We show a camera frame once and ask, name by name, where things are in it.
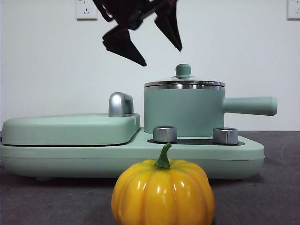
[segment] black robotic claw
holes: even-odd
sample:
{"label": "black robotic claw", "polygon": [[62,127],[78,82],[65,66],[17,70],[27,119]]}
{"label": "black robotic claw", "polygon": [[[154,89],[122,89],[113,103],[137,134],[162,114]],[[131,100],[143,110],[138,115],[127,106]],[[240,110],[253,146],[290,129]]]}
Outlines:
{"label": "black robotic claw", "polygon": [[115,20],[118,26],[103,36],[103,44],[110,52],[146,66],[145,59],[131,42],[128,29],[136,30],[143,19],[152,13],[157,14],[155,24],[171,43],[182,49],[177,26],[177,0],[93,0],[103,18]]}

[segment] pot handle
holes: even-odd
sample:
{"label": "pot handle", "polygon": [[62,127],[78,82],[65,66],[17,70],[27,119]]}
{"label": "pot handle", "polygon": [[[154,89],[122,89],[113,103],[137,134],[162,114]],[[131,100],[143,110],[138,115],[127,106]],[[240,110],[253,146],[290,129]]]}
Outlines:
{"label": "pot handle", "polygon": [[224,98],[223,111],[225,113],[274,116],[277,113],[277,100],[275,97]]}
{"label": "pot handle", "polygon": [[125,116],[133,114],[133,99],[130,95],[115,92],[109,97],[108,116]]}

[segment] silver knob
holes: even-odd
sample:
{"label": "silver knob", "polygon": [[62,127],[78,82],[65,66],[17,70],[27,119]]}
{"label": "silver knob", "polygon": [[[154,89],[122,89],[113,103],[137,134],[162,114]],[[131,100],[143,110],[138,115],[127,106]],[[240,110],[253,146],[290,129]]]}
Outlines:
{"label": "silver knob", "polygon": [[212,133],[212,141],[217,144],[238,144],[239,132],[237,129],[229,127],[214,128]]}
{"label": "silver knob", "polygon": [[176,142],[177,129],[171,126],[157,126],[153,128],[153,140],[156,142]]}

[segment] metal handle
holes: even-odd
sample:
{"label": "metal handle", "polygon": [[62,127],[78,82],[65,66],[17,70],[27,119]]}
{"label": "metal handle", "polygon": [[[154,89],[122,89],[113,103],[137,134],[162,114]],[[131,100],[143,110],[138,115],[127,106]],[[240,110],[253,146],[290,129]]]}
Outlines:
{"label": "metal handle", "polygon": [[109,97],[108,116],[133,114],[133,99],[130,95],[115,92]]}

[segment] lid knob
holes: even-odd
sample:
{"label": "lid knob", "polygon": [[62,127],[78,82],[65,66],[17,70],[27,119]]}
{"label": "lid knob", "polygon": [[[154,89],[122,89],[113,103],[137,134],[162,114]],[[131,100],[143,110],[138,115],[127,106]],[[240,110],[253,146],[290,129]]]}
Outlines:
{"label": "lid knob", "polygon": [[192,67],[189,64],[179,64],[176,67],[176,78],[186,79],[191,78]]}

